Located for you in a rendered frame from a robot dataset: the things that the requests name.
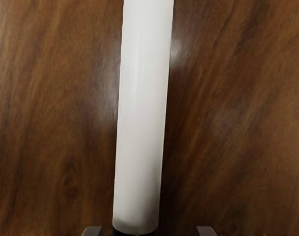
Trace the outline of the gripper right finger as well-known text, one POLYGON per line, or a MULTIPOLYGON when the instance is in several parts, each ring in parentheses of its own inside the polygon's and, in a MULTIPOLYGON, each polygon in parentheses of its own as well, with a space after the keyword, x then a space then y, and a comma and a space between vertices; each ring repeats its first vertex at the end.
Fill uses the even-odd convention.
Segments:
POLYGON ((195 228, 195 236, 217 236, 217 234, 210 226, 197 226, 195 228))

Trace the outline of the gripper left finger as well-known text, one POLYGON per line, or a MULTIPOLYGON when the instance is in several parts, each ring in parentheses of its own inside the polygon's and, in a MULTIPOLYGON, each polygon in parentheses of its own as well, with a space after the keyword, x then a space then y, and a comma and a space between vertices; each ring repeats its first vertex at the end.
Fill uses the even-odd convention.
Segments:
POLYGON ((82 236, 103 236, 103 228, 101 226, 86 227, 82 236))

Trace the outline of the white pen with blue cap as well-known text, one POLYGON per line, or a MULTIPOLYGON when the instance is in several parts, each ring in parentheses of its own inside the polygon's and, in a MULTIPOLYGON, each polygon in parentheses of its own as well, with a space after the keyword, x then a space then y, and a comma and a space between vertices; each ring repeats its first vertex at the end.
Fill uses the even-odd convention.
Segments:
POLYGON ((124 0, 112 226, 156 234, 174 0, 124 0))

